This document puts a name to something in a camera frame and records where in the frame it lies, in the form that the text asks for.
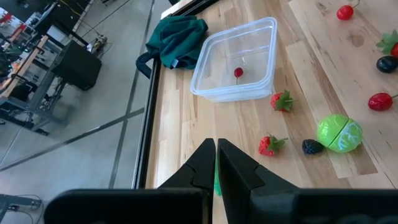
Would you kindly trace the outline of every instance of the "workbench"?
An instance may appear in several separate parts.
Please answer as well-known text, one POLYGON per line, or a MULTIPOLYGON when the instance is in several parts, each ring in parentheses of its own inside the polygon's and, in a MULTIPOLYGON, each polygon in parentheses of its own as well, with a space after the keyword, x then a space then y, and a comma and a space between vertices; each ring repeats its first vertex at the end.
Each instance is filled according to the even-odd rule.
MULTIPOLYGON (((398 2, 363 0, 351 20, 340 21, 336 11, 345 4, 356 1, 219 0, 197 14, 208 24, 209 35, 276 18, 274 93, 289 90, 292 111, 274 111, 271 96, 212 103, 190 92, 193 71, 170 70, 158 59, 150 78, 135 187, 158 187, 205 138, 225 138, 297 187, 396 188, 398 105, 377 112, 367 103, 378 92, 398 93, 398 76, 376 69, 382 57, 376 43, 382 33, 397 28, 398 2), (331 114, 356 120, 363 143, 349 153, 326 150, 306 156, 302 141, 316 139, 319 122, 331 114), (258 153, 267 133, 288 138, 275 157, 258 153)), ((213 223, 226 223, 222 197, 214 197, 213 223)))
POLYGON ((21 121, 11 116, 6 116, 3 113, 0 114, 1 119, 4 119, 8 122, 12 122, 16 125, 22 126, 23 128, 27 128, 31 131, 35 131, 43 135, 48 135, 48 132, 42 130, 41 127, 45 126, 46 124, 49 124, 50 122, 62 125, 67 124, 67 122, 64 119, 58 118, 52 114, 55 104, 59 100, 62 90, 65 88, 66 85, 65 81, 62 80, 57 85, 57 87, 55 88, 56 89, 55 93, 53 94, 51 100, 46 104, 43 104, 44 96, 48 92, 49 88, 52 86, 52 83, 55 79, 55 74, 51 71, 53 67, 53 62, 52 65, 48 67, 43 63, 39 62, 38 60, 36 60, 35 58, 36 56, 38 56, 40 49, 45 45, 48 39, 49 39, 48 36, 46 35, 43 36, 40 42, 36 45, 36 48, 33 48, 33 50, 30 52, 29 56, 27 56, 27 58, 25 59, 22 59, 22 61, 18 66, 18 69, 16 71, 14 69, 14 71, 12 71, 9 74, 9 79, 3 83, 3 85, 6 86, 6 89, 2 90, 2 92, 0 93, 0 105, 3 103, 10 103, 20 108, 21 111, 28 112, 27 121, 21 121), (24 78, 26 71, 32 64, 35 64, 40 68, 46 70, 46 74, 41 79, 41 82, 37 84, 38 88, 35 91, 33 97, 29 100, 29 102, 24 102, 11 97, 12 91, 21 81, 21 79, 18 76, 24 78))

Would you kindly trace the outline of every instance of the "strawberry leaves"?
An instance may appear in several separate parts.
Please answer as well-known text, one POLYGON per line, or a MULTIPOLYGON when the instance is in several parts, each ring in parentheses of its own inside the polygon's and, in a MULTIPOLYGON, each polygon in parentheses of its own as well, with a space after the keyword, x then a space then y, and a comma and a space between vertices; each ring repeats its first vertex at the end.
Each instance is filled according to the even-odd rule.
POLYGON ((290 97, 290 92, 285 90, 284 93, 280 96, 279 100, 275 102, 275 110, 279 111, 285 109, 290 111, 293 106, 293 99, 290 97))
POLYGON ((284 144, 285 144, 285 140, 287 140, 287 138, 278 140, 275 136, 268 134, 269 135, 269 146, 268 146, 268 150, 269 151, 276 151, 279 148, 281 148, 284 144))
POLYGON ((383 54, 390 55, 396 43, 398 43, 398 32, 394 29, 392 34, 383 34, 383 39, 376 44, 376 47, 383 48, 383 54))

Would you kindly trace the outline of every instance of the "concrete floor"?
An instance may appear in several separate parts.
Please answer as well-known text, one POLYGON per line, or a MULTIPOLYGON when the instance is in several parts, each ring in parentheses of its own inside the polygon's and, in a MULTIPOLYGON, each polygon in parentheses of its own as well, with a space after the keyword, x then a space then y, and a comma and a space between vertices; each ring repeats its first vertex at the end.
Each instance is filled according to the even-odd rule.
MULTIPOLYGON (((93 26, 124 2, 106 7, 96 0, 84 21, 93 26)), ((153 9, 152 0, 131 0, 96 28, 112 46, 102 58, 93 89, 65 89, 56 111, 67 118, 68 126, 45 126, 49 136, 10 123, 0 126, 0 194, 35 194, 47 204, 69 189, 131 188, 149 87, 148 79, 136 72, 135 61, 169 7, 167 0, 155 0, 153 9)), ((86 33, 85 27, 89 28, 83 23, 78 34, 86 33)), ((90 32, 84 39, 90 42, 95 36, 90 32)), ((36 223, 41 209, 26 211, 36 223)), ((30 218, 9 212, 4 223, 30 223, 30 218)))

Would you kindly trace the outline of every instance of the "plastic tub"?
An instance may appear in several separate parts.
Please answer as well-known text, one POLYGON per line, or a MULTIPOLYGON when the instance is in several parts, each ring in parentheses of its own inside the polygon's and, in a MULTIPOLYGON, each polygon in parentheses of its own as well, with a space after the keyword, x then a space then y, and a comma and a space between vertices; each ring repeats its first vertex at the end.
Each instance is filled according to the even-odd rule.
POLYGON ((209 36, 200 52, 191 92, 213 102, 252 100, 272 93, 277 21, 267 17, 209 36), (236 78, 234 71, 244 74, 236 78))

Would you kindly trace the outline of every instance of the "stem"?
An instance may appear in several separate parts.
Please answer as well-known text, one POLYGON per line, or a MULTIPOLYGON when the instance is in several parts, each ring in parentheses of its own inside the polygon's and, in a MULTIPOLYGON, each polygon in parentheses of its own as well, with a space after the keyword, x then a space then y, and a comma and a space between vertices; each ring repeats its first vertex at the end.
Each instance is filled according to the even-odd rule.
POLYGON ((355 6, 353 6, 353 8, 355 8, 356 6, 358 6, 361 3, 361 0, 358 0, 358 3, 356 3, 355 6))

